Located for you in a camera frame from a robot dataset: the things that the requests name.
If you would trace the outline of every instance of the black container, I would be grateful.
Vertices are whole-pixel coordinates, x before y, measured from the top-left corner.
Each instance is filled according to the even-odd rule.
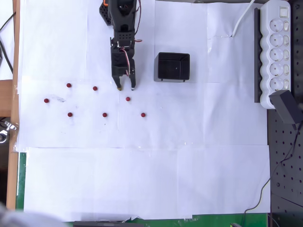
[[[160,52],[155,59],[154,81],[180,82],[189,80],[190,56],[188,53]]]

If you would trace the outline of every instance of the robotic arm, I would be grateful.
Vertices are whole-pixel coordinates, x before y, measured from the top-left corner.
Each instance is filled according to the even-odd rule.
[[[119,91],[122,90],[120,77],[124,74],[130,78],[132,90],[136,86],[133,60],[136,4],[137,0],[104,0],[99,8],[105,23],[114,27],[114,37],[110,38],[112,77]]]

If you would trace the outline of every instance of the wooden table edge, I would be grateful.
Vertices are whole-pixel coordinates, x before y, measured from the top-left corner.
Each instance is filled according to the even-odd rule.
[[[13,0],[13,10],[16,12],[14,18],[15,27],[15,50],[13,64],[12,100],[10,121],[19,125],[19,96],[18,96],[18,57],[19,57],[19,33],[20,33],[20,0]],[[18,178],[18,153],[16,152],[17,131],[10,132],[9,139],[9,167],[6,206],[10,210],[16,208],[17,178]]]

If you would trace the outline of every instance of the power strip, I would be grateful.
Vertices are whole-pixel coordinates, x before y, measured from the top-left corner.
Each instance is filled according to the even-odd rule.
[[[290,90],[291,85],[291,20],[290,5],[284,0],[270,0],[260,9],[260,30],[263,49],[260,59],[262,81],[261,105],[274,109],[269,96],[278,90]]]

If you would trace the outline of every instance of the white paper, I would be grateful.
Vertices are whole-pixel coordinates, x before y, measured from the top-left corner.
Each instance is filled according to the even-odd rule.
[[[13,1],[12,0],[1,0],[0,3],[0,27],[8,20],[13,14]],[[1,30],[0,40],[5,48],[6,54],[10,64],[14,64],[14,19],[12,18]],[[2,53],[2,62],[0,64],[0,80],[2,79],[13,79],[13,74],[10,71],[9,65],[6,62]]]
[[[31,148],[24,211],[62,221],[243,213],[268,178],[268,146]],[[269,212],[269,199],[267,186],[252,212]]]
[[[244,213],[269,179],[268,146],[209,146],[194,156],[192,214]],[[253,213],[270,211],[270,183]]]
[[[175,151],[31,148],[24,211],[63,221],[188,217],[178,214],[176,164]]]
[[[190,78],[207,76],[207,4],[156,1],[155,58],[159,52],[190,54]]]
[[[231,37],[237,21],[248,5],[249,3],[230,4],[221,2],[207,4],[207,38],[211,39],[215,36]],[[251,5],[238,26],[237,34],[238,32],[247,31],[247,29],[253,31],[254,20],[251,20],[251,18],[254,18],[254,8],[260,8],[261,6],[262,4],[256,3]]]
[[[204,141],[209,145],[266,145],[266,109],[254,103],[252,84],[207,83]]]
[[[49,79],[46,74],[39,80],[30,79],[23,70],[19,151],[28,147],[173,149],[186,144],[202,146],[201,86],[153,81],[153,64],[149,62],[154,62],[155,57],[155,2],[149,0],[142,4],[143,9],[149,10],[142,14],[137,34],[143,40],[135,49],[137,88],[131,91],[130,80],[125,76],[121,79],[124,85],[121,92],[111,80],[110,45],[106,40],[112,35],[112,28],[109,30],[96,10],[101,2],[89,1],[87,6],[87,77],[84,80],[75,80],[72,87],[67,88],[68,81]],[[199,15],[198,9],[190,7],[188,14]],[[157,32],[164,30],[165,27],[161,27]],[[206,44],[205,39],[201,44],[205,50]],[[205,60],[206,51],[201,56]],[[98,87],[97,92],[92,90],[93,86]],[[43,102],[45,98],[50,100],[48,104]],[[67,116],[69,112],[73,113],[72,118]]]
[[[85,78],[87,13],[85,0],[26,2],[22,80]]]
[[[143,42],[136,44],[134,57],[137,87],[131,91],[124,76],[123,90],[118,92],[109,67],[112,28],[98,14],[101,2],[74,2],[75,11],[87,10],[87,18],[81,16],[87,26],[85,35],[77,38],[81,52],[70,56],[67,65],[58,59],[57,72],[62,68],[67,74],[51,77],[43,71],[38,77],[32,73],[33,62],[23,68],[19,147],[29,151],[24,210],[64,221],[123,220],[243,213],[257,204],[269,178],[269,152],[266,110],[253,103],[252,14],[243,19],[237,37],[219,38],[232,32],[230,21],[238,19],[232,19],[234,10],[223,16],[223,3],[214,5],[206,17],[203,4],[156,2],[155,6],[153,0],[142,1],[136,38]],[[238,4],[232,5],[240,10]],[[179,18],[181,8],[182,15],[190,18],[184,23]],[[220,23],[212,23],[213,17]],[[24,59],[31,53],[28,45],[24,44]],[[187,50],[196,63],[191,65],[195,80],[153,81],[158,52]],[[80,73],[72,76],[68,69]],[[252,212],[269,211],[268,184]]]

